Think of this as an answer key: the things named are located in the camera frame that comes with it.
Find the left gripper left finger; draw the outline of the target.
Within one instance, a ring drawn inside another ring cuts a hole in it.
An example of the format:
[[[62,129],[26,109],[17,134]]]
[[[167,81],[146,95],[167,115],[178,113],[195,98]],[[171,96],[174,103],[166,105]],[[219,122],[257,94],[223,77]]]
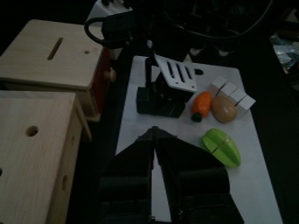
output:
[[[98,189],[98,224],[150,224],[155,129],[113,158]]]

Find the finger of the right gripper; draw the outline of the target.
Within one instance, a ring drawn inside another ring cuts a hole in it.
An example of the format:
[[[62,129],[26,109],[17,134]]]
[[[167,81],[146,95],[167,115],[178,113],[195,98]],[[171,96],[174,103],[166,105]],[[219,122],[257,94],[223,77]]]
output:
[[[155,99],[153,93],[153,58],[145,60],[145,86],[137,90],[137,112],[139,114],[153,114],[155,108]]]
[[[154,56],[161,73],[155,80],[159,93],[158,115],[179,118],[189,100],[198,91],[194,64]]]

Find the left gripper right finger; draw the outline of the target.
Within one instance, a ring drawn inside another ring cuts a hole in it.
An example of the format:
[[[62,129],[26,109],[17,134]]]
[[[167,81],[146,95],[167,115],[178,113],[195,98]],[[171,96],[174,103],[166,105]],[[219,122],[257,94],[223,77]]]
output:
[[[245,224],[221,161],[162,129],[155,130],[154,145],[173,224]]]

